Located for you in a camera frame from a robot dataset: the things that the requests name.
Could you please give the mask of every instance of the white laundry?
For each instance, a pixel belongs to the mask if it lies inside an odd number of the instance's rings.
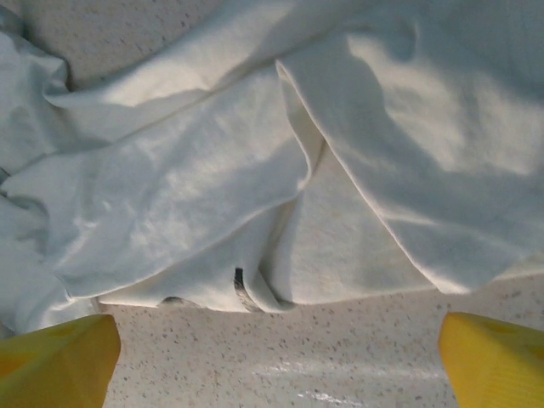
[[[69,93],[65,63],[3,10],[2,322],[27,332],[96,299],[277,312],[541,273],[541,95],[429,15],[231,0]]]

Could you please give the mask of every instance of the white surface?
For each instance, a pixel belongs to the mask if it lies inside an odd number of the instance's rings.
[[[70,39],[63,37],[60,41],[69,43]],[[209,406],[209,403],[265,406],[267,398],[276,406],[283,406],[283,402],[289,400],[306,406],[395,406],[395,403],[397,406],[455,406],[434,348],[447,303],[455,310],[542,328],[542,284],[542,278],[529,278],[497,283],[467,297],[419,292],[344,303],[330,309],[306,308],[282,316],[111,308],[120,324],[124,349],[106,406],[176,406],[189,405],[191,401],[196,406]],[[313,316],[317,324],[311,323]],[[236,326],[240,327],[239,331],[233,328]],[[337,345],[338,340],[344,339],[340,337],[352,328],[356,334],[351,333],[352,338],[346,336],[348,341]],[[377,329],[383,330],[372,339],[372,330],[376,334]],[[311,345],[306,337],[312,340]],[[366,352],[370,342],[381,344],[375,355]],[[274,350],[261,347],[269,343],[273,343],[270,347]],[[212,353],[222,345],[226,347],[224,356]],[[287,348],[287,356],[277,351],[282,350],[281,345]],[[304,358],[308,354],[306,345],[315,350],[307,359]],[[289,364],[277,364],[277,360],[286,357]],[[232,364],[227,364],[229,360],[233,360]],[[404,363],[395,365],[398,360]],[[257,366],[259,370],[250,374],[244,371],[248,366]],[[346,376],[345,371],[356,375]],[[282,374],[271,375],[271,372]],[[436,378],[446,394],[437,393]],[[316,387],[323,379],[326,384]],[[399,388],[393,386],[397,383],[401,383]],[[214,402],[217,396],[222,397],[220,404]]]

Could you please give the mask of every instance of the white cloth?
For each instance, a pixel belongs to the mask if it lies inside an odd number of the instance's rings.
[[[455,34],[446,11],[427,13]],[[539,78],[418,12],[231,0],[75,93],[0,21],[0,317],[17,332],[96,297],[273,312],[466,292],[544,247]]]

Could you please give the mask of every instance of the speckled floor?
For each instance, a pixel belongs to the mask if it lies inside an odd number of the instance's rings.
[[[0,0],[84,87],[143,59],[221,0]],[[108,307],[122,354],[105,406],[455,407],[436,346],[447,310],[544,328],[544,275],[470,296],[376,297],[290,314]]]

